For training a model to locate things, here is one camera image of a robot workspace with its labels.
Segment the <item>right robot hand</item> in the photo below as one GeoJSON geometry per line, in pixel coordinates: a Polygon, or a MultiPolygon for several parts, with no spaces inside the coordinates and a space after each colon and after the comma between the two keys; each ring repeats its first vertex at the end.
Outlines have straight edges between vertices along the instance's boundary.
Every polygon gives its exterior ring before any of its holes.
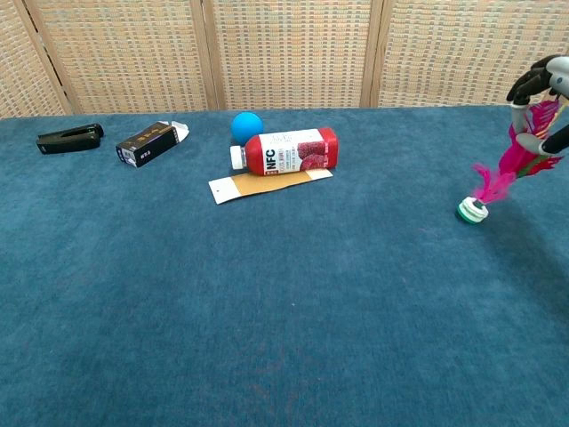
{"type": "Polygon", "coordinates": [[[541,140],[529,133],[525,121],[533,95],[549,90],[552,96],[568,99],[568,57],[553,54],[535,62],[510,88],[506,101],[512,106],[512,124],[517,143],[527,151],[553,157],[568,147],[568,126],[541,140]]]}

